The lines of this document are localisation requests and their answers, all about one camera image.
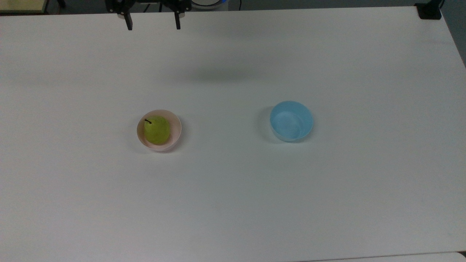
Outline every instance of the bowl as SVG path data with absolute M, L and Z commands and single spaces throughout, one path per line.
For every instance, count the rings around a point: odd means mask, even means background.
M 278 139 L 294 142 L 305 137 L 312 129 L 311 111 L 296 101 L 283 101 L 272 109 L 270 125 Z
M 149 141 L 146 140 L 145 135 L 144 135 L 144 119 L 148 117 L 154 117 L 154 116 L 161 116 L 165 117 L 167 119 L 168 124 L 170 125 L 170 136 L 168 137 L 167 141 L 161 145 L 156 145 L 153 144 Z M 178 141 L 179 137 L 181 135 L 181 121 L 179 118 L 173 114 L 172 112 L 168 110 L 154 110 L 150 111 L 149 113 L 145 114 L 139 123 L 137 124 L 137 137 L 139 138 L 139 141 L 143 143 L 143 145 L 149 147 L 150 149 L 156 151 L 156 152 L 164 152 L 172 149 L 176 142 Z

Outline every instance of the cable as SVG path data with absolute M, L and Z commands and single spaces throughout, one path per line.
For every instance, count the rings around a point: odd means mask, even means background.
M 145 13 L 147 11 L 147 9 L 149 9 L 150 6 L 151 6 L 151 4 L 147 4 L 146 9 L 144 9 L 143 13 Z

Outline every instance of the black bracket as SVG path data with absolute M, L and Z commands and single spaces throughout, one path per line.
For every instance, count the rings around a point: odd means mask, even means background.
M 442 13 L 440 12 L 440 3 L 442 0 L 431 0 L 427 4 L 415 4 L 418 9 L 420 19 L 424 20 L 440 20 Z

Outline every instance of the floor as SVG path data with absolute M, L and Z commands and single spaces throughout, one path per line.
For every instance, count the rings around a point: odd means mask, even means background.
M 61 9 L 55 0 L 50 0 L 50 14 L 100 14 L 106 13 L 104 0 L 65 0 L 66 8 Z M 241 10 L 335 8 L 335 7 L 396 7 L 413 6 L 427 0 L 241 0 Z M 240 0 L 230 0 L 227 9 L 236 11 Z M 132 13 L 143 12 L 146 5 L 135 4 Z M 147 12 L 158 12 L 158 5 L 151 5 Z M 466 0 L 445 0 L 442 13 L 452 33 L 459 54 L 466 65 Z

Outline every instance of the green pear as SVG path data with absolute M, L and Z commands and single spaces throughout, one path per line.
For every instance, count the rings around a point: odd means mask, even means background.
M 147 141 L 161 145 L 170 136 L 170 124 L 161 116 L 148 117 L 144 119 L 144 136 Z

